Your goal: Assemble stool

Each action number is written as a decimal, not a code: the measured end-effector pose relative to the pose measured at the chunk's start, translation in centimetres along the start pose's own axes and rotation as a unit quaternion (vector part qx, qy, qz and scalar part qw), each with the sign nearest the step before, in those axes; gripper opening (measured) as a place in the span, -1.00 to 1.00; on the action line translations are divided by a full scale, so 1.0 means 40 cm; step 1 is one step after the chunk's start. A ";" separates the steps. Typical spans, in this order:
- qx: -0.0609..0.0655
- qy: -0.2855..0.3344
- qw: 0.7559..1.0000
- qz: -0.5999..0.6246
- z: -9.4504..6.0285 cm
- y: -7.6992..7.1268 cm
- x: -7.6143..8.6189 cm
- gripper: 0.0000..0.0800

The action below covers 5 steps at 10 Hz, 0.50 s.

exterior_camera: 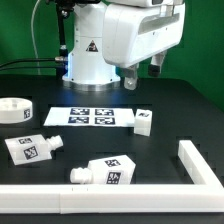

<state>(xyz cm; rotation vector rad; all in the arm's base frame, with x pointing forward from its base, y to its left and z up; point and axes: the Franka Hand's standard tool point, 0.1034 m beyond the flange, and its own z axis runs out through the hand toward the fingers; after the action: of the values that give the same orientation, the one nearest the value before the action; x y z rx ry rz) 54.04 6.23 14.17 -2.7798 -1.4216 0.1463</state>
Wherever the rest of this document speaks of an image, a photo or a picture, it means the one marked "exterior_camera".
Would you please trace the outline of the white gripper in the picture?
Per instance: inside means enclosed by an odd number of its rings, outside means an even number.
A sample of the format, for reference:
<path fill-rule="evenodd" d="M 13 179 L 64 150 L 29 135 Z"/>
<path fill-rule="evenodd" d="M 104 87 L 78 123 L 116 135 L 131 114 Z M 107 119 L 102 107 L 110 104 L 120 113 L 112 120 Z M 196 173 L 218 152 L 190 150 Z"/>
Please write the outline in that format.
<path fill-rule="evenodd" d="M 103 58 L 108 64 L 122 68 L 126 89 L 136 89 L 137 63 L 147 58 L 153 56 L 148 74 L 151 77 L 161 74 L 166 50 L 181 40 L 184 18 L 184 2 L 111 2 L 107 6 Z"/>

